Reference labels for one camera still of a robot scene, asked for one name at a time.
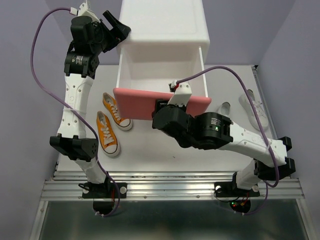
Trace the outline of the orange sneaker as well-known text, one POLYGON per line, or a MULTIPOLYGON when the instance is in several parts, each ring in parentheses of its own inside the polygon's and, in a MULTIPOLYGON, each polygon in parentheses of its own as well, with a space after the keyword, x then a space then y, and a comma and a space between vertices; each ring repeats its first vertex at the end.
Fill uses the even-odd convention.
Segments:
POLYGON ((110 158, 118 156, 121 149, 120 143, 111 127, 109 118, 102 111, 97 112, 96 125, 102 151, 110 158))
POLYGON ((102 103, 109 111, 116 126, 122 131, 129 131, 133 127, 133 121, 129 118, 121 117, 116 100, 108 93, 102 94, 102 103))

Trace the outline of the orange sneaker front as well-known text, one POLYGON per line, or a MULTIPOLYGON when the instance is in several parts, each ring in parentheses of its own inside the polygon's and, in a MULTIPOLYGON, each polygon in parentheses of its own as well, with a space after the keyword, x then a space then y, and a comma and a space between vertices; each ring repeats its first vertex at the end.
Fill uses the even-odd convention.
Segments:
POLYGON ((118 156, 121 149, 120 143, 111 127, 109 118, 102 111, 97 112, 96 125, 102 151, 110 158, 118 156))

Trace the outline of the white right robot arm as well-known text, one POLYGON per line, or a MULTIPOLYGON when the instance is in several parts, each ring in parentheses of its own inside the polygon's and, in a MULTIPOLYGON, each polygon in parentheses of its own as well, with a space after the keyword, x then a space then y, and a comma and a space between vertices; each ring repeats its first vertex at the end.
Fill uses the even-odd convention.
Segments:
POLYGON ((254 190, 258 182, 281 180, 296 171, 295 161, 287 155, 292 148, 289 137, 264 140, 216 112, 193 117, 185 107, 158 99, 152 128, 174 138, 182 148, 231 151, 252 158, 246 168, 232 175, 231 181, 214 183, 219 198, 258 197, 259 191, 254 190))

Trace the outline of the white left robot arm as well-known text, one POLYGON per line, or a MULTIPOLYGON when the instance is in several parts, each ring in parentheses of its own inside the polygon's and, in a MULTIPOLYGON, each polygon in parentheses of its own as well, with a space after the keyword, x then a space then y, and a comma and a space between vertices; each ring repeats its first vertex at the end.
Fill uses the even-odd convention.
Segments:
POLYGON ((88 138, 86 113, 88 98, 99 55, 108 52, 123 42, 131 28, 122 24, 109 10, 103 16, 112 26, 108 29, 101 19, 92 13, 79 13, 71 20, 72 41, 64 61, 65 99, 63 114, 56 136, 50 137, 50 145, 79 165, 87 177, 79 184, 83 198, 118 197, 117 186, 102 168, 98 157, 99 138, 88 138))

